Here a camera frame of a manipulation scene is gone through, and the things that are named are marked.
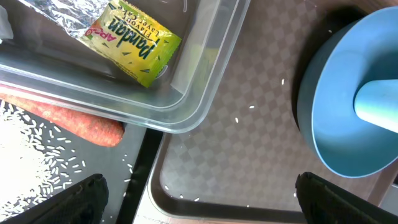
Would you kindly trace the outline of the dark blue plate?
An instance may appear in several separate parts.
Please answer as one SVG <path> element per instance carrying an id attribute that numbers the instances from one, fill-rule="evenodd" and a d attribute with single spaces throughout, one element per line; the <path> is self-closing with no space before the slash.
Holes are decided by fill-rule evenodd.
<path id="1" fill-rule="evenodd" d="M 335 32 L 302 78 L 297 121 L 305 141 L 332 172 L 360 178 L 397 159 L 397 133 L 361 119 L 359 89 L 397 79 L 397 7 L 386 7 Z"/>

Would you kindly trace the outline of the silver foil wrapper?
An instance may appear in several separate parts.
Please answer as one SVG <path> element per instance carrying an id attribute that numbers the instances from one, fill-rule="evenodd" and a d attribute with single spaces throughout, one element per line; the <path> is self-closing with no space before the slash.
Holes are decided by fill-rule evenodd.
<path id="1" fill-rule="evenodd" d="M 149 87 L 181 38 L 124 0 L 25 0 L 74 39 Z"/>

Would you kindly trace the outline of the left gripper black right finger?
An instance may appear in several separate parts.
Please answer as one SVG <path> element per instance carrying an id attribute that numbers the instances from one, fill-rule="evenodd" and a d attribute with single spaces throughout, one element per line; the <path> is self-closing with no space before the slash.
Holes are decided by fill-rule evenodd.
<path id="1" fill-rule="evenodd" d="M 298 175 L 295 188 L 308 223 L 397 224 L 396 215 L 311 172 Z"/>

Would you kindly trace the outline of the light blue plastic cup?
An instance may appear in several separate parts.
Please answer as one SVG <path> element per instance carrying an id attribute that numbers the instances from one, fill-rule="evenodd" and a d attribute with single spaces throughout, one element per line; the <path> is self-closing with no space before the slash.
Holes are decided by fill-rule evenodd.
<path id="1" fill-rule="evenodd" d="M 397 79 L 367 82 L 356 94 L 354 110 L 362 120 L 397 133 Z"/>

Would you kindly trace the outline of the pile of white rice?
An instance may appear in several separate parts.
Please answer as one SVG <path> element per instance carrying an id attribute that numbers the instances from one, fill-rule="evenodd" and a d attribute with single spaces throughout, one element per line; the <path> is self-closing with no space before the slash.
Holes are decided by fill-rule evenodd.
<path id="1" fill-rule="evenodd" d="M 66 133 L 1 101 L 1 221 L 65 190 L 86 167 Z"/>

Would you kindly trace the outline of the white napkin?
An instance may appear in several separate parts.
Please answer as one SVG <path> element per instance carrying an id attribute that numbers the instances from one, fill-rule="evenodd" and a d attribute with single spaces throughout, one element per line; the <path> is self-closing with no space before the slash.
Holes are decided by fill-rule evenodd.
<path id="1" fill-rule="evenodd" d="M 0 40 L 13 39 L 14 34 L 5 8 L 0 6 Z"/>

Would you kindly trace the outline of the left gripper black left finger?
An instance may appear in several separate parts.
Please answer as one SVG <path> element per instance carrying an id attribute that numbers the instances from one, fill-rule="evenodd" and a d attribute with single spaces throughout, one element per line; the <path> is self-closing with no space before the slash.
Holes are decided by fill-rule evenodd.
<path id="1" fill-rule="evenodd" d="M 102 174 L 93 174 L 3 224 L 99 224 L 109 190 Z"/>

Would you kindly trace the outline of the orange carrot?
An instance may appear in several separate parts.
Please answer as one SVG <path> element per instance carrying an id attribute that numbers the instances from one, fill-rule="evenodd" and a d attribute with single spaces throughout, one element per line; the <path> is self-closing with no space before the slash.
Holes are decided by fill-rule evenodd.
<path id="1" fill-rule="evenodd" d="M 1 94 L 1 99 L 99 146 L 117 146 L 124 136 L 124 126 L 119 121 L 5 93 Z"/>

